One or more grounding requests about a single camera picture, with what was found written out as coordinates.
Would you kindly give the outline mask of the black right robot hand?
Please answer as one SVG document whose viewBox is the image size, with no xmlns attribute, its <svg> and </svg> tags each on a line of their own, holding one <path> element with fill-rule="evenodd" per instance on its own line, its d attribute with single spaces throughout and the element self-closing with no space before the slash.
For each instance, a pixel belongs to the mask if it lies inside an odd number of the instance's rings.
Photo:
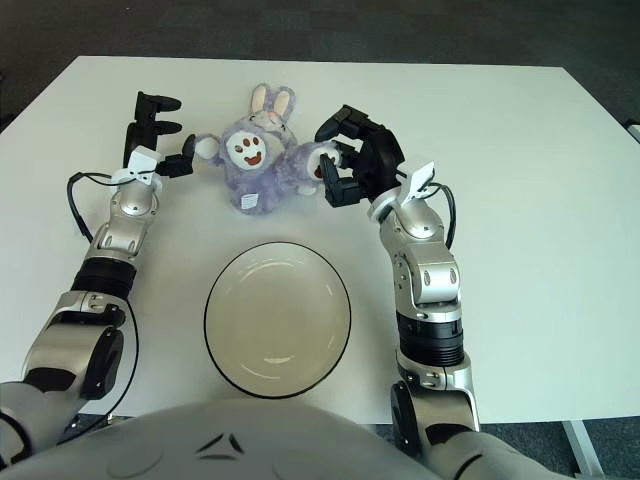
<svg viewBox="0 0 640 480">
<path fill-rule="evenodd" d="M 341 158 L 334 162 L 326 154 L 321 156 L 325 198 L 332 207 L 357 204 L 362 199 L 374 201 L 400 185 L 396 175 L 405 158 L 391 130 L 344 105 L 318 128 L 315 140 L 332 140 L 340 135 L 360 140 L 362 145 L 355 149 L 338 142 Z"/>
</svg>

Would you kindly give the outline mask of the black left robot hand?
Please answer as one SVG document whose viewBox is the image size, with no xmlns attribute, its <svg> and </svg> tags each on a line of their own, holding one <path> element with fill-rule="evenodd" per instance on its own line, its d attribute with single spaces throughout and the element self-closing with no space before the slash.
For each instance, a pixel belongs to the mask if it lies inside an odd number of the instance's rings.
<svg viewBox="0 0 640 480">
<path fill-rule="evenodd" d="M 128 165 L 130 154 L 138 146 L 143 146 L 151 150 L 157 147 L 158 137 L 161 135 L 176 134 L 182 130 L 182 125 L 172 121 L 157 120 L 156 115 L 160 112 L 177 111 L 181 108 L 182 102 L 178 99 L 161 96 L 148 95 L 142 91 L 137 94 L 134 121 L 131 122 L 126 131 L 123 166 Z M 189 135 L 182 147 L 180 154 L 165 157 L 159 162 L 155 172 L 160 176 L 176 178 L 193 173 L 193 157 L 195 154 L 194 134 Z"/>
</svg>

